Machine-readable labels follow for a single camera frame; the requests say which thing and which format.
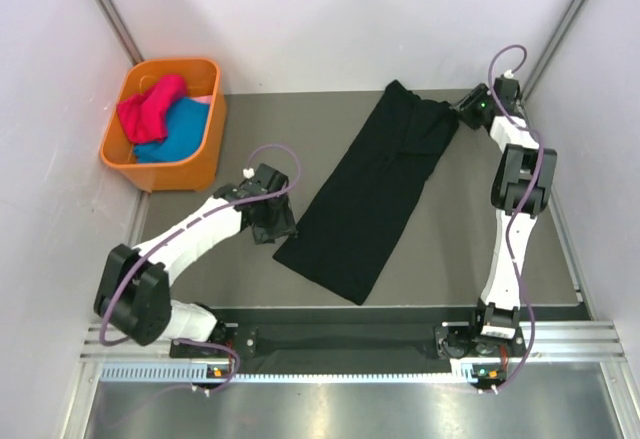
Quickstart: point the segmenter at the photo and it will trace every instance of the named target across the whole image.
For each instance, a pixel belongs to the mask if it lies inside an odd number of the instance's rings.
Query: orange basket
[[[166,74],[180,74],[190,97],[211,95],[211,107],[202,143],[190,157],[178,162],[136,163],[133,144],[125,135],[114,107],[102,139],[100,157],[112,169],[143,191],[206,189],[216,177],[227,105],[220,87],[220,69],[206,58],[153,59],[129,71],[118,102],[143,93]]]

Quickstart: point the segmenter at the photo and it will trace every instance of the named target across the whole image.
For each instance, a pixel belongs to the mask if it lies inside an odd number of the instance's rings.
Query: pink cloth
[[[187,94],[187,83],[177,74],[163,76],[144,94],[134,94],[116,106],[127,138],[134,144],[164,141],[169,107]]]
[[[202,104],[211,104],[212,98],[213,96],[198,96],[198,97],[191,97],[190,99],[193,99],[196,102],[201,102]]]

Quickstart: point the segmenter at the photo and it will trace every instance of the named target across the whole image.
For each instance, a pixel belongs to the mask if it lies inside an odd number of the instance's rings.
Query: gray mat
[[[300,217],[338,164],[379,99],[380,92],[229,96],[216,183],[210,191],[153,193],[143,232],[163,232],[199,208],[211,192],[242,179],[247,156],[279,142],[299,155],[304,175],[291,192]],[[464,91],[428,91],[454,101]],[[293,176],[285,153],[258,158]],[[495,212],[489,191],[500,160],[486,132],[461,126],[440,160],[365,306],[474,305],[489,273]],[[255,246],[245,231],[218,245],[176,281],[176,299],[216,307],[346,306],[350,302],[286,267],[271,255],[277,245]],[[541,215],[529,242],[524,279],[539,305],[577,304],[550,214]]]

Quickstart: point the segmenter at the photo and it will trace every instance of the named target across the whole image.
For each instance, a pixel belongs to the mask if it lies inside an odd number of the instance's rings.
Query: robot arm
[[[511,121],[499,110],[496,98],[489,94],[485,84],[478,85],[453,106],[462,122],[472,129],[484,127],[489,132],[502,152],[502,159],[491,189],[497,227],[489,278],[478,300],[472,323],[466,329],[444,327],[443,331],[437,332],[440,334],[440,351],[446,357],[453,356],[447,351],[451,346],[451,350],[457,351],[457,357],[465,356],[473,349],[477,355],[495,354],[496,346],[508,347],[511,355],[518,355],[518,348],[513,342],[521,336],[520,288],[513,264],[515,262],[522,270],[529,237],[551,194],[557,155],[552,149],[544,149],[542,169],[532,192],[522,211],[513,218],[509,235],[514,255],[512,260],[507,247],[507,227],[531,183],[540,145],[526,131],[526,123],[520,117],[518,81],[505,74],[496,79],[494,90]]]
[[[224,324],[208,308],[171,300],[170,287],[204,253],[247,227],[251,227],[256,244],[296,233],[287,194],[229,206],[282,190],[288,183],[287,176],[261,164],[255,174],[245,171],[245,177],[239,186],[218,189],[200,209],[160,236],[133,248],[123,244],[115,247],[107,258],[94,311],[104,317],[124,276],[148,255],[119,298],[110,323],[143,346],[158,338],[203,342],[223,331]]]
[[[510,242],[515,260],[512,261],[507,247],[507,227],[531,180],[540,148],[531,135],[522,130],[526,128],[525,121],[513,116],[512,120],[515,124],[504,116],[495,116],[489,130],[503,156],[491,192],[491,202],[496,208],[496,242],[489,279],[480,295],[484,318],[479,324],[481,336],[508,340],[513,339],[517,331],[520,309],[520,288],[513,273],[513,262],[522,270],[529,237],[538,214],[549,200],[556,162],[555,151],[543,151],[543,169],[536,187],[523,212],[513,220]]]

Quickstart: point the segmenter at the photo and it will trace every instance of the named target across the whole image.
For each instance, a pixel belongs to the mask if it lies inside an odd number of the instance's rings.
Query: teal towel
[[[167,111],[167,138],[134,146],[138,162],[176,162],[191,156],[202,142],[209,107],[188,97],[178,100]]]

